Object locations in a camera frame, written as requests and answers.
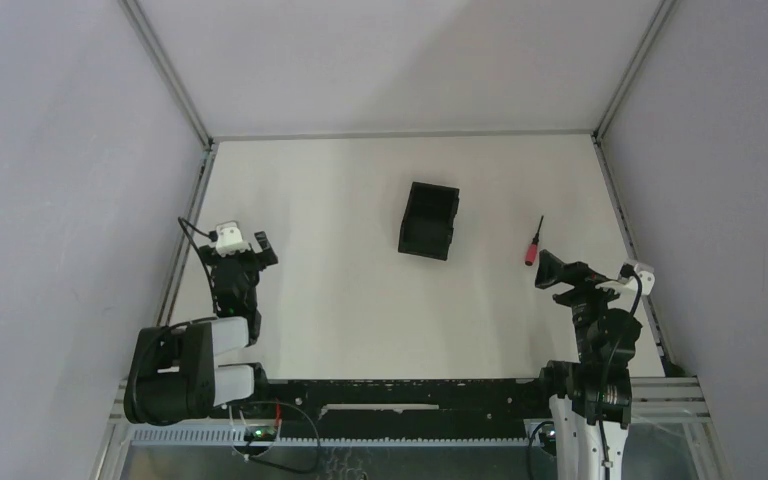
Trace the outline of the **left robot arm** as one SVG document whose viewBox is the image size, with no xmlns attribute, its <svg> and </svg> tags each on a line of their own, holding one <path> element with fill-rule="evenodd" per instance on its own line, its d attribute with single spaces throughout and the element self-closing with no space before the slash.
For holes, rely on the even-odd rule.
<svg viewBox="0 0 768 480">
<path fill-rule="evenodd" d="M 123 408 L 132 424 L 169 426 L 208 416 L 223 403 L 250 417 L 271 407 L 271 388 L 256 380 L 255 366 L 220 367 L 219 354 L 257 343 L 262 323 L 260 274 L 278 257 L 265 232 L 257 247 L 217 234 L 197 249 L 206 272 L 212 313 L 176 325 L 142 329 L 127 377 Z"/>
</svg>

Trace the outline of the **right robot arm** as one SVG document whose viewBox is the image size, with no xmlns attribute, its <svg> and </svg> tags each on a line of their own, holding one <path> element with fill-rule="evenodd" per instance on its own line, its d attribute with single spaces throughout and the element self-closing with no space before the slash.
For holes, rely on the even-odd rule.
<svg viewBox="0 0 768 480">
<path fill-rule="evenodd" d="M 631 423 L 628 365 L 642 332 L 637 311 L 652 289 L 651 272 L 626 262 L 617 278 L 584 262 L 538 254 L 535 286 L 567 291 L 553 300 L 571 312 L 578 359 L 553 360 L 540 372 L 539 406 L 551 415 L 530 434 L 553 440 L 560 479 L 619 479 Z"/>
</svg>

